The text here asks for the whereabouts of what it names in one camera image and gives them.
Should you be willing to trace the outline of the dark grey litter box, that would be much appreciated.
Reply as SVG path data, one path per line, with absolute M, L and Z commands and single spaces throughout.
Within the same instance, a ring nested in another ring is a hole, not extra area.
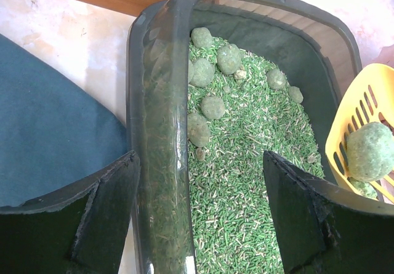
M 142 273 L 196 273 L 187 172 L 187 54 L 200 26 L 263 56 L 304 90 L 320 149 L 341 88 L 361 71 L 358 45 L 339 18 L 301 0 L 167 0 L 131 26 L 127 141 L 142 166 L 134 231 Z

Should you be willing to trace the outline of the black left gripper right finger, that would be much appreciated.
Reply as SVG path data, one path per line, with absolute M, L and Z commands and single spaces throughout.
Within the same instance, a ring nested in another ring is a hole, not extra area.
M 393 206 L 334 185 L 272 151 L 263 174 L 285 273 L 393 273 Z

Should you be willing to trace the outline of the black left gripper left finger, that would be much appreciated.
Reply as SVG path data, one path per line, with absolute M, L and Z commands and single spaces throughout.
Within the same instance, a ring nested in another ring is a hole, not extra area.
M 1 208 L 2 273 L 117 273 L 140 178 L 129 151 L 20 206 Z

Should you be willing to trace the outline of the yellow litter scoop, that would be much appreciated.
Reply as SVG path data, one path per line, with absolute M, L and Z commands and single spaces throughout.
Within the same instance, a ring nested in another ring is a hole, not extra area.
M 348 180 L 347 138 L 367 123 L 382 121 L 393 127 L 393 68 L 372 63 L 344 93 L 326 139 L 325 154 L 339 187 L 361 194 Z

